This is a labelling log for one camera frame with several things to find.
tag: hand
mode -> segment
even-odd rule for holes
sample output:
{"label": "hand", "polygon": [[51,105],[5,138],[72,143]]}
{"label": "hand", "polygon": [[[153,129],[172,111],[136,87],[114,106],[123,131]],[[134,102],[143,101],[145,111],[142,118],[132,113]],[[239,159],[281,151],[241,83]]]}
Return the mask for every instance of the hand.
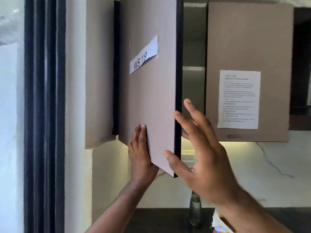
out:
{"label": "hand", "polygon": [[197,163],[188,168],[170,151],[165,151],[171,169],[186,186],[210,204],[222,205],[235,201],[241,188],[232,172],[225,148],[218,142],[210,121],[189,99],[184,101],[194,122],[175,111],[174,117],[185,130],[196,152]]}
{"label": "hand", "polygon": [[132,163],[131,182],[148,188],[158,174],[159,168],[151,163],[146,141],[146,125],[140,124],[128,143],[128,156]]}

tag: black countertop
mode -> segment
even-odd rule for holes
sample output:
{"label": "black countertop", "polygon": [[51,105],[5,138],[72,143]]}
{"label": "black countertop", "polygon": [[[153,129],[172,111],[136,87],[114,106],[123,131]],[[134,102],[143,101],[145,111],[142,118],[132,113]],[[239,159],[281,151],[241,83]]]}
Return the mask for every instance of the black countertop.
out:
{"label": "black countertop", "polygon": [[[294,233],[311,232],[311,208],[267,208],[266,210]],[[125,232],[210,233],[213,213],[213,208],[203,208],[202,226],[195,228],[189,223],[188,208],[138,208]]]}

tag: person's left hand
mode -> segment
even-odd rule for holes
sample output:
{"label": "person's left hand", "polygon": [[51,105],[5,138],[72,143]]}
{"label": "person's left hand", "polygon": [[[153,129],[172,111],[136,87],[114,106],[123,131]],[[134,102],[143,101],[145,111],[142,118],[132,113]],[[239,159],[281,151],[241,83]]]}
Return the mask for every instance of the person's left hand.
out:
{"label": "person's left hand", "polygon": [[139,124],[128,143],[128,156],[131,161],[131,182],[148,188],[158,174],[159,168],[151,163],[147,141],[146,125]]}

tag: fingernail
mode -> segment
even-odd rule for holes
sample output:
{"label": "fingernail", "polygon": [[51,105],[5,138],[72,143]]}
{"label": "fingernail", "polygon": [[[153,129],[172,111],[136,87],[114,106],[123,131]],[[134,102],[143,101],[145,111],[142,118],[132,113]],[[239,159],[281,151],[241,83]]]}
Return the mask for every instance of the fingernail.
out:
{"label": "fingernail", "polygon": [[166,151],[164,151],[164,152],[163,152],[163,155],[164,155],[164,157],[165,157],[165,158],[167,158],[167,157],[168,157],[168,154],[167,154],[167,152],[166,152]]}

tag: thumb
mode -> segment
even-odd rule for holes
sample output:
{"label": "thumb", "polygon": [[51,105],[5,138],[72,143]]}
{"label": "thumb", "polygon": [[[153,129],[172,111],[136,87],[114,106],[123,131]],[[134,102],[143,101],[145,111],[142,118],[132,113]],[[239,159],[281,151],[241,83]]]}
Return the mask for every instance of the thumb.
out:
{"label": "thumb", "polygon": [[187,180],[191,177],[192,171],[190,168],[185,165],[174,153],[169,150],[164,151],[163,155],[169,162],[169,167],[176,173],[177,176],[181,177],[184,180]]}

